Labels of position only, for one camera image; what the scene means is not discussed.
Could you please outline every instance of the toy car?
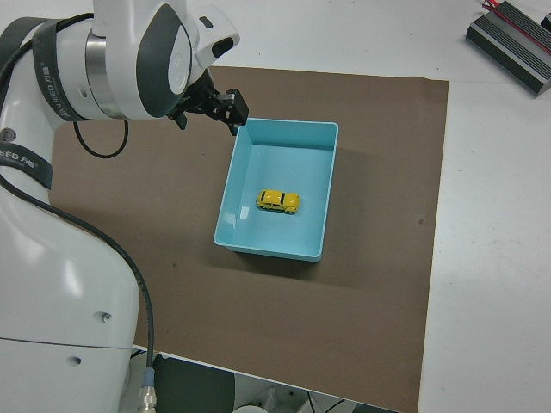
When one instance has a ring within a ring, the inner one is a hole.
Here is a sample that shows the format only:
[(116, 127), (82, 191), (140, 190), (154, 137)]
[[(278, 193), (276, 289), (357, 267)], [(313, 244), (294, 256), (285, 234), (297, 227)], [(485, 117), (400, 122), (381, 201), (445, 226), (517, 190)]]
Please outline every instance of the toy car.
[(300, 196), (294, 193), (265, 189), (257, 197), (257, 205), (271, 211), (296, 213), (300, 207)]

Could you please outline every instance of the white robotic arm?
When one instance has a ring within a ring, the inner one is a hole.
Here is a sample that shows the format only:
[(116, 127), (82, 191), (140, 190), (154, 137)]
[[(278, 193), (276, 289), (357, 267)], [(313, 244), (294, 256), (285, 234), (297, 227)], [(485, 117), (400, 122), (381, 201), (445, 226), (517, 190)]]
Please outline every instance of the white robotic arm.
[[(20, 49), (0, 72), (2, 412), (118, 411), (133, 345), (132, 260), (49, 206), (56, 129), (166, 115), (185, 128), (188, 111), (235, 133), (248, 114), (239, 92), (220, 94), (207, 70), (239, 42), (219, 10), (192, 13), (184, 0), (95, 0), (94, 7), (93, 20), (18, 21), (0, 39), (0, 48), (32, 40), (32, 50)], [(143, 411), (154, 410), (149, 402), (146, 392)]]

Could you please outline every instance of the white table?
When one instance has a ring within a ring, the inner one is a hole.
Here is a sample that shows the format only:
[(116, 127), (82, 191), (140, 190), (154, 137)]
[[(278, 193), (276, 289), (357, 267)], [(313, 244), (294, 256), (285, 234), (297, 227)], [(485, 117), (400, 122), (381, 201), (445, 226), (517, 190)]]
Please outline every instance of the white table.
[[(0, 27), (91, 9), (56, 3), (3, 0)], [(535, 99), (465, 41), (480, 2), (211, 3), (242, 37), (220, 65), (450, 81), (419, 411), (551, 411), (551, 92)]]

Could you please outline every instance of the light blue plastic bin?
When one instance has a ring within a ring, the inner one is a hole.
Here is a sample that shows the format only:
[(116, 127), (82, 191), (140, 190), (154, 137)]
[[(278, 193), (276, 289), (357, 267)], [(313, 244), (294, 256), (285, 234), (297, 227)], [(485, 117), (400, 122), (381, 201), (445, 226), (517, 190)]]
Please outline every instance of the light blue plastic bin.
[[(214, 242), (237, 252), (321, 259), (338, 125), (248, 119), (238, 130)], [(300, 195), (295, 214), (264, 211), (264, 189)]]

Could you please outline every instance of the brown mat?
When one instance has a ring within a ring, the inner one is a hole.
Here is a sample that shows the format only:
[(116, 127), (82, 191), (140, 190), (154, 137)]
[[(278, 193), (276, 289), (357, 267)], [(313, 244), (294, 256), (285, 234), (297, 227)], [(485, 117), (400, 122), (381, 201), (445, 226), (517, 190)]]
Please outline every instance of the brown mat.
[[(417, 411), (448, 84), (214, 68), (251, 116), (340, 125), (320, 263), (240, 255), (213, 242), (232, 154), (226, 127), (189, 116), (131, 122), (127, 149), (95, 159), (56, 138), (52, 202), (134, 257), (156, 310), (156, 348), (374, 404)], [(82, 126), (112, 151), (122, 122)], [(136, 342), (145, 345), (143, 314)]]

